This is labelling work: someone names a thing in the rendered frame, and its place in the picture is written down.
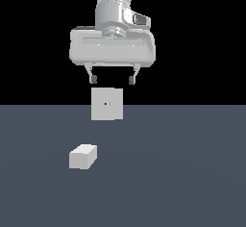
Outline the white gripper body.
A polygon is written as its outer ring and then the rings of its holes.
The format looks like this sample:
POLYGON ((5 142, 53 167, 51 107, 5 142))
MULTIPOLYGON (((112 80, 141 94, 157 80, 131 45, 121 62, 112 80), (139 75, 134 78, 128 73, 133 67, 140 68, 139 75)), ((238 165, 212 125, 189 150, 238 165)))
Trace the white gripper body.
POLYGON ((156 60, 156 46, 153 35, 145 30, 129 30, 124 38, 103 37, 95 30, 72 30, 69 58, 76 65, 139 63, 149 67, 156 60))

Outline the white charger block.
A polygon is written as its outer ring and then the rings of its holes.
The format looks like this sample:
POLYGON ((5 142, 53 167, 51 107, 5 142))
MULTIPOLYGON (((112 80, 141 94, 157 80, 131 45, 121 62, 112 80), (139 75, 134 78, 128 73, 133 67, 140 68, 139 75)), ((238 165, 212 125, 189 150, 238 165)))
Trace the white charger block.
POLYGON ((81 144, 69 153, 69 167, 89 169, 97 160, 97 146, 81 144))

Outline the cream square cube with dot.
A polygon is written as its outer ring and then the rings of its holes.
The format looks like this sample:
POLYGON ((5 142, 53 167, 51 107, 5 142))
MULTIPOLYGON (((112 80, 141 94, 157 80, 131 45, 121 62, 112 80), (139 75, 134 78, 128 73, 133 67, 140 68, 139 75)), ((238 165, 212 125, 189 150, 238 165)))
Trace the cream square cube with dot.
POLYGON ((115 120, 123 118, 122 88, 91 89, 91 119, 115 120))

